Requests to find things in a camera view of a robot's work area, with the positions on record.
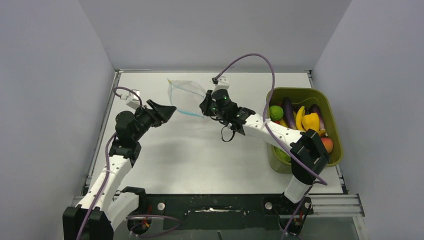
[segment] clear plastic bag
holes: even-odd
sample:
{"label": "clear plastic bag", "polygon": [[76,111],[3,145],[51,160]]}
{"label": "clear plastic bag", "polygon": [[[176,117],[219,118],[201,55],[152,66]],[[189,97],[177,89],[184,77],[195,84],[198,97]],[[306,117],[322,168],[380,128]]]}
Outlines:
{"label": "clear plastic bag", "polygon": [[206,90],[194,81],[169,80],[168,96],[172,106],[182,114],[203,118],[199,107],[206,96]]}

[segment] white wall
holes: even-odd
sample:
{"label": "white wall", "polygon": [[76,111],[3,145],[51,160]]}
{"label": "white wall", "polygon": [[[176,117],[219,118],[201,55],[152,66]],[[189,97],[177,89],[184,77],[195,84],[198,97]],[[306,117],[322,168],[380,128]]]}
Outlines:
{"label": "white wall", "polygon": [[424,1],[353,0],[315,66],[372,240],[424,235]]}
{"label": "white wall", "polygon": [[57,240],[81,191],[114,70],[77,0],[0,7],[0,233]]}
{"label": "white wall", "polygon": [[[351,0],[79,0],[116,69],[311,70]],[[268,71],[253,58],[237,64]]]}

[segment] table surface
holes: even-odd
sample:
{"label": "table surface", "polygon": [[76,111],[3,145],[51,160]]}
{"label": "table surface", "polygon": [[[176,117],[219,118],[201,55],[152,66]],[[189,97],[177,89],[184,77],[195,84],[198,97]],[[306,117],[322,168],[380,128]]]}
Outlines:
{"label": "table surface", "polygon": [[[122,73],[118,85],[140,91],[143,102],[152,99],[169,105],[168,80],[190,80],[205,90],[213,89],[216,73]],[[226,73],[228,93],[239,106],[262,113],[271,88],[270,73]],[[276,73],[276,87],[310,88],[306,73]],[[96,179],[105,165],[105,147],[115,132],[115,116],[132,111],[124,100],[114,98],[94,166]],[[266,143],[236,134],[231,142],[221,140],[222,125],[210,118],[175,112],[161,127],[150,128],[140,139],[141,153],[119,189],[145,188],[149,194],[279,194],[292,178],[268,164]],[[335,167],[321,175],[328,185],[316,184],[310,193],[342,193]]]}

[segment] green bin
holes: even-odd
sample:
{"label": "green bin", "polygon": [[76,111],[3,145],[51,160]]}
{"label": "green bin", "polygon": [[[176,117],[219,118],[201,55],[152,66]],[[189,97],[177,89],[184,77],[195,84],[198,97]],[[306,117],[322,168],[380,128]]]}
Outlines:
{"label": "green bin", "polygon": [[[339,164],[342,160],[343,150],[327,97],[322,92],[312,88],[277,87],[274,89],[269,105],[272,106],[281,103],[285,97],[289,98],[294,106],[303,105],[306,108],[309,108],[312,104],[319,106],[325,130],[327,131],[328,137],[333,142],[333,150],[329,154],[330,161],[327,167],[333,167]],[[278,149],[276,149],[275,146],[268,144],[267,150],[269,165],[274,171],[281,174],[292,173],[292,164],[283,160],[278,155],[276,152]]]}

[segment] screw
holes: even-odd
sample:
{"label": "screw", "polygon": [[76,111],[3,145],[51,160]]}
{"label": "screw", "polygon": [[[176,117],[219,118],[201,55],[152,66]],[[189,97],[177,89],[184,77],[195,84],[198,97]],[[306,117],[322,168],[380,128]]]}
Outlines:
{"label": "screw", "polygon": [[270,203],[270,202],[267,202],[267,203],[265,203],[265,208],[268,209],[268,210],[271,210],[271,209],[273,209],[273,204]]}
{"label": "screw", "polygon": [[158,204],[157,204],[157,210],[159,210],[159,211],[163,211],[165,209],[165,203],[163,203],[163,202],[159,202]]}

